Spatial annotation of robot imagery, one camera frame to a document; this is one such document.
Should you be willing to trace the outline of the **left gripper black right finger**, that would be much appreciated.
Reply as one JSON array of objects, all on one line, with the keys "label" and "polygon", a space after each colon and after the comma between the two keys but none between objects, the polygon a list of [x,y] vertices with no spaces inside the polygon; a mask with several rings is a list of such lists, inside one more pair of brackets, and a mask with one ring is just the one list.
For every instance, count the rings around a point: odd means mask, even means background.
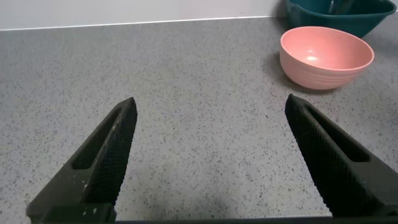
[{"label": "left gripper black right finger", "polygon": [[397,216],[397,172],[308,101],[290,94],[287,121],[335,217]]}]

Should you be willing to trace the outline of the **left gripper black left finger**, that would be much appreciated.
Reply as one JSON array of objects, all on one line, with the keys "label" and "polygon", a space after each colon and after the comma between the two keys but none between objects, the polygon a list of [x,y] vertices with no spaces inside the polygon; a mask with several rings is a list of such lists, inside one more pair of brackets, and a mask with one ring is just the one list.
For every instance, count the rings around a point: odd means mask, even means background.
[{"label": "left gripper black left finger", "polygon": [[112,223],[137,122],[118,103],[26,208],[32,223]]}]

